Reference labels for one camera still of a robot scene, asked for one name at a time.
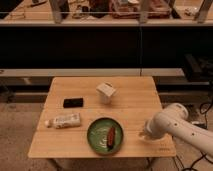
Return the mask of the cream pusher end effector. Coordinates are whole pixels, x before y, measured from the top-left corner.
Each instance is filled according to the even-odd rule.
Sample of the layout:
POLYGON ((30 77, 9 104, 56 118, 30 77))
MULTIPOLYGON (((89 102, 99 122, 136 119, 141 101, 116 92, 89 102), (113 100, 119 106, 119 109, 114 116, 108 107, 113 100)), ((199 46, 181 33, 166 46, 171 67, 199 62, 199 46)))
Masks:
POLYGON ((139 137, 142 139, 148 139, 150 138, 150 135, 150 123, 146 121, 142 131, 139 133, 139 137))

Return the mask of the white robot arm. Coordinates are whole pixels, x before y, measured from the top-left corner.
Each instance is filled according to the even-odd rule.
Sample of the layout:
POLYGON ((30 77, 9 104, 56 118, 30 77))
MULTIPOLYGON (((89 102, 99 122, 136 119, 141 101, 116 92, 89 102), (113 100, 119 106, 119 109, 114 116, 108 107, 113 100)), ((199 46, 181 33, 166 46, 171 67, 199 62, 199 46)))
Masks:
POLYGON ((142 141, 175 136, 213 157, 213 132, 187 122, 189 112, 180 103, 172 103, 147 120, 139 137, 142 141))

